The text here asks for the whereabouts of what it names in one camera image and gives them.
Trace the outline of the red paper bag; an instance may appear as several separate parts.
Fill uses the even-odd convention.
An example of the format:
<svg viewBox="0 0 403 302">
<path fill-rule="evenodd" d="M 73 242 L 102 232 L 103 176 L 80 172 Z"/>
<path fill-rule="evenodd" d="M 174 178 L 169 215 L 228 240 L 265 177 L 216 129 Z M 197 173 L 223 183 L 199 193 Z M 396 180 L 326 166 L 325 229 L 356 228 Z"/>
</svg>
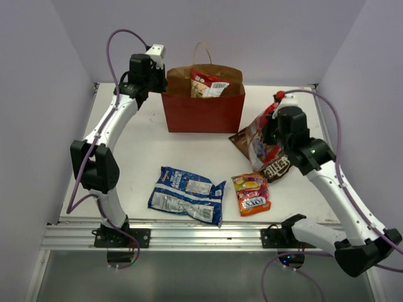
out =
<svg viewBox="0 0 403 302">
<path fill-rule="evenodd" d="M 231 85 L 218 98 L 193 98 L 191 69 L 208 76 L 230 81 Z M 224 65 L 197 64 L 175 67 L 167 72 L 167 91 L 162 105 L 170 133 L 236 133 L 239 130 L 245 100 L 243 74 Z"/>
</svg>

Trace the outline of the red white chips bag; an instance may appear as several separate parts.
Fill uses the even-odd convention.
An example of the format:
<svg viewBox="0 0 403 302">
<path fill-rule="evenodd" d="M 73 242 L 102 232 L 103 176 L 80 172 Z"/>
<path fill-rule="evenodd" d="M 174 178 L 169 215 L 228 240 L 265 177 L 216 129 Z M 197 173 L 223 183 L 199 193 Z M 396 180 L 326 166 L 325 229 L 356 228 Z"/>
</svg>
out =
<svg viewBox="0 0 403 302">
<path fill-rule="evenodd" d="M 191 69 L 191 91 L 193 98 L 218 98 L 231 85 L 230 81 L 205 75 L 197 69 Z"/>
</svg>

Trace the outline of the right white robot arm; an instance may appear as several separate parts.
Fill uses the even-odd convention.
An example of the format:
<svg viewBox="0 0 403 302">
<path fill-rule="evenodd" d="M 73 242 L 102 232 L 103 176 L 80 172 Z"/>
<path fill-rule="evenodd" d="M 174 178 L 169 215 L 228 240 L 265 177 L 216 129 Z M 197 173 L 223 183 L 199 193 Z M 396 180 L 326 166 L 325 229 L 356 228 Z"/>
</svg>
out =
<svg viewBox="0 0 403 302">
<path fill-rule="evenodd" d="M 400 232 L 386 228 L 350 187 L 328 144 L 310 137 L 301 108 L 285 106 L 269 113 L 263 133 L 265 142 L 283 147 L 292 165 L 319 190 L 343 227 L 335 230 L 297 214 L 280 228 L 269 228 L 268 238 L 288 247 L 313 245 L 333 256 L 351 277 L 376 266 L 401 243 Z"/>
</svg>

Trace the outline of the red assorted candy bag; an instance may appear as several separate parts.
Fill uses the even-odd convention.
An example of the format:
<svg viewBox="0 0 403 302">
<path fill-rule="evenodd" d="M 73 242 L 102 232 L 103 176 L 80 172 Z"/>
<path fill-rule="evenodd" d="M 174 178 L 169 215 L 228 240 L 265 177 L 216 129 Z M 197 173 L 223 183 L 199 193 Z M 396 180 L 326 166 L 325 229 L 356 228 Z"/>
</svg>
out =
<svg viewBox="0 0 403 302">
<path fill-rule="evenodd" d="M 276 103 L 269 105 L 260 115 L 255 117 L 246 128 L 247 151 L 253 171 L 262 171 L 266 166 L 281 157 L 281 148 L 264 143 L 263 128 L 266 125 L 266 116 L 274 111 Z"/>
</svg>

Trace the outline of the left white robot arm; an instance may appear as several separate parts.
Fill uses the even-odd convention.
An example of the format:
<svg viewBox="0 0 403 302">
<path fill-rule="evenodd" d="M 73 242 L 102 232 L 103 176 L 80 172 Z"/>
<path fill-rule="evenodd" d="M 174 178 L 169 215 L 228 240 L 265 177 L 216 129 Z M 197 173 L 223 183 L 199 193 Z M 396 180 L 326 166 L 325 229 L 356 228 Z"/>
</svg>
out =
<svg viewBox="0 0 403 302">
<path fill-rule="evenodd" d="M 110 106 L 95 129 L 83 140 L 71 143 L 70 152 L 76 180 L 66 212 L 71 213 L 84 201 L 75 200 L 79 186 L 88 190 L 101 214 L 100 232 L 108 235 L 117 247 L 131 239 L 128 217 L 116 191 L 120 169 L 114 158 L 115 145 L 130 119 L 149 97 L 149 93 L 166 90 L 162 48 L 133 54 L 129 70 L 115 80 Z"/>
</svg>

